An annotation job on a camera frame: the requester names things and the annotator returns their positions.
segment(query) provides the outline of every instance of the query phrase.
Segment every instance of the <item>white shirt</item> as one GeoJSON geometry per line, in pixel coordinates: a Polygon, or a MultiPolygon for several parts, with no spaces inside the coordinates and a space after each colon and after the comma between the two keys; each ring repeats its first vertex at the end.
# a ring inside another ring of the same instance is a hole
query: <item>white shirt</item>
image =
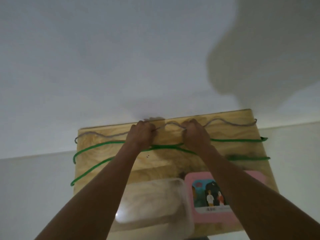
{"type": "Polygon", "coordinates": [[[207,195],[207,202],[210,203],[210,204],[213,204],[214,203],[214,197],[210,194],[207,195]]]}

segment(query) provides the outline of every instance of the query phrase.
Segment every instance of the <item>green cord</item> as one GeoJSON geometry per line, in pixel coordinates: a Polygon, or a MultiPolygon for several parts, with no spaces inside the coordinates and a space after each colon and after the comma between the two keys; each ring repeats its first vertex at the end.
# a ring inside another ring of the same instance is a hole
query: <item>green cord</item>
{"type": "MultiPolygon", "coordinates": [[[[267,137],[260,137],[260,139],[210,139],[211,141],[217,141],[217,142],[263,142],[266,141],[268,138],[267,137]]],[[[80,155],[83,152],[86,152],[90,149],[94,149],[103,145],[108,145],[108,144],[123,144],[126,141],[107,141],[107,142],[102,142],[102,143],[98,143],[96,145],[92,145],[89,146],[85,149],[82,149],[80,151],[78,151],[74,156],[73,156],[73,163],[76,163],[76,157],[78,155],[80,155]]],[[[149,149],[143,150],[142,152],[148,152],[148,151],[152,151],[152,150],[158,150],[158,149],[174,149],[174,150],[178,150],[178,151],[182,151],[185,153],[190,153],[190,154],[194,154],[197,155],[195,152],[187,150],[187,149],[183,149],[180,146],[182,146],[183,143],[178,143],[178,144],[172,144],[172,145],[151,145],[151,147],[149,149]]],[[[114,159],[115,156],[109,157],[101,162],[99,162],[98,164],[94,165],[92,168],[90,168],[89,170],[87,170],[86,172],[84,172],[83,174],[81,174],[79,177],[75,178],[72,182],[71,182],[71,186],[74,186],[75,183],[80,180],[81,178],[83,178],[84,176],[86,176],[88,173],[90,173],[91,171],[93,171],[94,169],[96,169],[98,166],[111,161],[112,159],[114,159]]],[[[260,161],[260,160],[269,160],[270,157],[247,157],[245,155],[232,155],[232,156],[227,156],[227,159],[229,161],[238,161],[238,160],[250,160],[250,161],[260,161]]]]}

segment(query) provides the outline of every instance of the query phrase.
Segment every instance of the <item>person's right arm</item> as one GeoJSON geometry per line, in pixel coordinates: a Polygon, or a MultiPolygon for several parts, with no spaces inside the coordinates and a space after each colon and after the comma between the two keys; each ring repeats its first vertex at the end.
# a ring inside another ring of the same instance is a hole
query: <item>person's right arm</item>
{"type": "Polygon", "coordinates": [[[182,125],[185,145],[204,161],[251,240],[320,239],[318,222],[221,156],[196,120],[182,125]]]}

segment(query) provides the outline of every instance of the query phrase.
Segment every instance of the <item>plywood board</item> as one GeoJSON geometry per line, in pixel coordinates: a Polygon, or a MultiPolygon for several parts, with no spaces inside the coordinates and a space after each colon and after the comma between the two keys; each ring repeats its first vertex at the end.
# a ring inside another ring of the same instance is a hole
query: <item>plywood board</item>
{"type": "MultiPolygon", "coordinates": [[[[223,118],[237,124],[248,124],[254,121],[250,109],[231,111],[224,113],[213,113],[205,115],[196,115],[191,117],[181,117],[175,119],[162,119],[153,121],[156,127],[159,127],[169,121],[182,123],[183,121],[195,118],[200,124],[204,125],[213,118],[223,118]]],[[[78,134],[87,131],[94,131],[104,135],[118,134],[126,132],[132,124],[110,125],[95,128],[84,128],[78,131],[78,134]]],[[[214,121],[206,127],[206,130],[214,139],[260,139],[257,126],[238,127],[228,125],[222,121],[214,121]]],[[[167,125],[164,129],[158,131],[154,144],[177,144],[182,142],[182,129],[175,125],[167,125]]],[[[126,135],[113,138],[114,140],[125,140],[126,135]]],[[[80,151],[91,145],[107,141],[103,137],[96,135],[85,135],[78,139],[77,150],[80,151]]],[[[212,142],[222,155],[247,155],[249,157],[265,157],[266,153],[262,143],[250,142],[212,142]]],[[[102,160],[117,154],[121,144],[103,145],[80,154],[76,159],[75,177],[80,176],[88,169],[101,162],[102,160]]],[[[266,176],[266,184],[278,191],[269,162],[268,161],[235,161],[244,170],[256,170],[266,176]]],[[[102,168],[101,165],[88,175],[77,181],[74,185],[74,194],[82,189],[102,168]]],[[[170,150],[154,150],[142,152],[132,168],[128,183],[151,181],[165,178],[184,178],[190,172],[208,171],[202,160],[192,154],[170,150]]],[[[194,236],[209,236],[224,232],[242,230],[240,224],[227,226],[225,224],[196,224],[194,236]]]]}

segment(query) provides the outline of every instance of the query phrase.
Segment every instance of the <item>gray string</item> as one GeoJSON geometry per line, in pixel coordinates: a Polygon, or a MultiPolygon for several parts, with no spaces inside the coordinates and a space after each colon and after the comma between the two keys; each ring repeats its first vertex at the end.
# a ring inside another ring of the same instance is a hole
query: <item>gray string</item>
{"type": "MultiPolygon", "coordinates": [[[[254,122],[251,122],[249,124],[236,124],[236,123],[232,123],[232,122],[229,122],[229,121],[226,121],[225,119],[222,119],[222,118],[214,118],[212,120],[209,120],[203,127],[206,127],[208,126],[210,123],[212,123],[213,121],[215,120],[221,120],[223,121],[224,123],[228,124],[228,125],[233,125],[233,126],[242,126],[242,127],[245,127],[245,126],[253,126],[257,123],[257,119],[254,119],[254,122]]],[[[166,127],[167,125],[176,125],[182,129],[186,129],[184,126],[180,125],[179,123],[177,122],[174,122],[174,121],[170,121],[170,122],[167,122],[161,126],[159,126],[158,128],[156,128],[156,130],[158,129],[161,129],[161,128],[164,128],[166,127]]],[[[83,137],[84,135],[88,135],[88,134],[91,134],[91,135],[96,135],[96,136],[100,136],[100,137],[103,137],[103,138],[112,138],[112,137],[116,137],[116,136],[123,136],[125,134],[128,134],[129,131],[126,131],[126,132],[122,132],[122,133],[118,133],[118,134],[114,134],[114,135],[109,135],[109,136],[106,136],[106,135],[103,135],[103,134],[100,134],[98,132],[94,132],[94,131],[87,131],[87,132],[84,132],[84,133],[81,133],[80,135],[78,135],[75,139],[74,139],[74,143],[75,144],[78,144],[77,140],[78,138],[80,137],[83,137]]]]}

